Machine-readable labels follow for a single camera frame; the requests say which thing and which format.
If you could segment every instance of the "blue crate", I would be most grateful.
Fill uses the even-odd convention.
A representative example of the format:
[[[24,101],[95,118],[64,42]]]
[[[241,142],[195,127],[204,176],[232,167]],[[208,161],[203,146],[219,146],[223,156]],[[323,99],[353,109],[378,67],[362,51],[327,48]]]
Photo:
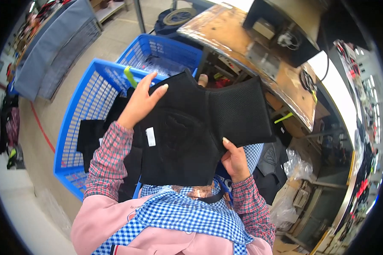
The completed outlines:
[[[104,120],[115,97],[122,92],[126,95],[131,86],[124,69],[126,66],[94,59],[75,89],[66,109],[58,135],[54,158],[54,176],[81,201],[84,198],[84,159],[77,152],[78,131],[81,120]],[[134,79],[139,82],[148,73],[131,68]],[[158,75],[154,85],[165,77]]]
[[[168,60],[159,66],[158,73],[166,78],[171,74],[179,73],[179,66],[187,67],[193,76],[201,59],[202,51],[187,44],[168,38],[140,34],[116,61],[118,64],[143,69],[146,59],[150,56]]]

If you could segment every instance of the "plastic bag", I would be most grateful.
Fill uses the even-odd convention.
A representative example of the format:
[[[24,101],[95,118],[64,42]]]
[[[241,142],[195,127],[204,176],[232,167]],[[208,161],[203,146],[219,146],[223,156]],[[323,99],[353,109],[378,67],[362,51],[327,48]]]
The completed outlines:
[[[288,161],[284,163],[284,171],[288,178],[294,180],[311,180],[312,163],[302,160],[298,151],[287,149]]]
[[[298,215],[292,205],[292,198],[282,197],[272,205],[270,220],[275,224],[276,229],[288,231],[297,219]]]

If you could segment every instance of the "red checkered sleeve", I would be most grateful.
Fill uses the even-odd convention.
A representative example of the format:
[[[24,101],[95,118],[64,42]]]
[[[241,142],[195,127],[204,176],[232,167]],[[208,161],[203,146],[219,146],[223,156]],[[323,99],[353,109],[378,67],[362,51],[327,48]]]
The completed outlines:
[[[128,176],[123,159],[132,148],[133,129],[113,122],[104,135],[102,145],[94,152],[85,182],[84,199],[103,195],[117,201],[119,186]]]
[[[275,239],[275,225],[270,221],[266,201],[258,193],[254,178],[232,184],[234,210],[244,223],[245,231],[264,239],[272,248]]]

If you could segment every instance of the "care label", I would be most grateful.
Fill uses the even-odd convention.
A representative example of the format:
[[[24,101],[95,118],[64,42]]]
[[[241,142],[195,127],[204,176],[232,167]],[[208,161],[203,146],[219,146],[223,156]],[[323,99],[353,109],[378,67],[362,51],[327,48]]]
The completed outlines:
[[[156,146],[155,132],[153,131],[153,127],[146,129],[146,136],[149,147]]]

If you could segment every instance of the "black strap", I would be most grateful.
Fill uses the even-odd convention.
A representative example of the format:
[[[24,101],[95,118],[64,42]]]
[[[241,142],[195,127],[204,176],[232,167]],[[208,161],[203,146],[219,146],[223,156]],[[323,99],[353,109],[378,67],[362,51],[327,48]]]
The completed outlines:
[[[199,198],[198,201],[203,201],[203,202],[208,203],[208,204],[213,204],[215,202],[220,201],[225,194],[223,187],[221,185],[220,185],[220,187],[221,187],[220,192],[218,192],[214,196]]]

